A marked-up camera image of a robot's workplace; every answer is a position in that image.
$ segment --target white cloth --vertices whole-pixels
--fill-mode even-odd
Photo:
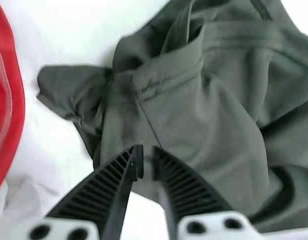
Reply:
[[[111,66],[123,35],[145,24],[168,0],[0,0],[11,25],[25,92],[25,124],[0,188],[0,239],[23,218],[43,216],[92,170],[73,124],[36,99],[46,64]],[[308,34],[308,0],[283,0]],[[164,212],[139,195],[129,200],[123,240],[167,240]]]

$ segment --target olive green shirt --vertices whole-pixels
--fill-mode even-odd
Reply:
[[[308,227],[308,36],[279,0],[172,0],[120,40],[112,69],[46,66],[38,84],[95,167],[144,145],[134,192],[158,200],[156,145],[259,231]]]

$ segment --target seam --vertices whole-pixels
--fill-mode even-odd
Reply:
[[[131,81],[131,83],[132,83],[132,84],[131,84],[131,85],[132,85],[132,88],[134,88],[134,84],[133,84],[132,79],[130,79],[130,81]],[[155,129],[154,129],[154,127],[153,127],[151,121],[150,121],[149,116],[148,116],[147,113],[145,112],[145,110],[144,110],[144,108],[143,108],[143,106],[142,106],[142,104],[141,104],[141,102],[140,102],[140,100],[139,100],[137,94],[135,94],[135,98],[136,98],[136,100],[137,100],[137,103],[138,103],[140,109],[141,109],[142,112],[144,113],[145,119],[146,119],[146,121],[147,121],[147,123],[148,123],[150,129],[152,130],[152,132],[153,132],[153,134],[154,134],[154,137],[155,137],[155,139],[156,139],[156,141],[157,141],[159,147],[160,147],[161,149],[163,149],[163,148],[162,148],[162,144],[161,144],[161,142],[160,142],[160,140],[159,140],[159,137],[158,137],[158,135],[157,135],[157,133],[156,133],[156,131],[155,131]]]
[[[260,17],[264,20],[273,20],[272,16],[270,15],[266,5],[262,2],[262,0],[249,0],[250,3],[253,5],[256,11],[258,11]]]
[[[308,62],[301,60],[300,57],[295,57],[294,54],[291,51],[288,51],[288,50],[277,50],[275,47],[271,47],[271,46],[268,46],[268,45],[251,44],[251,45],[246,46],[246,45],[243,45],[240,42],[231,43],[231,44],[232,45],[228,45],[228,46],[225,46],[225,45],[222,45],[222,46],[210,45],[207,48],[203,49],[203,53],[210,51],[212,49],[223,49],[223,50],[226,50],[226,49],[246,49],[246,48],[249,48],[252,45],[254,47],[254,49],[269,49],[269,50],[272,50],[272,51],[274,51],[274,52],[276,52],[280,55],[283,55],[283,56],[289,58],[290,60],[292,60],[296,64],[302,65],[303,67],[308,69]]]

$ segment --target screw hole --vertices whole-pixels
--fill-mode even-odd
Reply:
[[[236,219],[232,219],[232,218],[225,220],[224,225],[227,229],[241,229],[241,228],[243,228],[240,221],[238,221]]]
[[[187,225],[187,231],[190,234],[203,234],[206,232],[206,228],[202,223],[192,221]]]
[[[88,231],[83,228],[73,230],[67,237],[67,240],[85,240],[88,237]]]
[[[48,225],[38,225],[29,234],[31,240],[40,240],[45,238],[50,232],[50,226]]]

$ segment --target red bag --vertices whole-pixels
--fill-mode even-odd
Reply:
[[[13,33],[0,6],[0,185],[18,147],[24,117],[24,91]]]

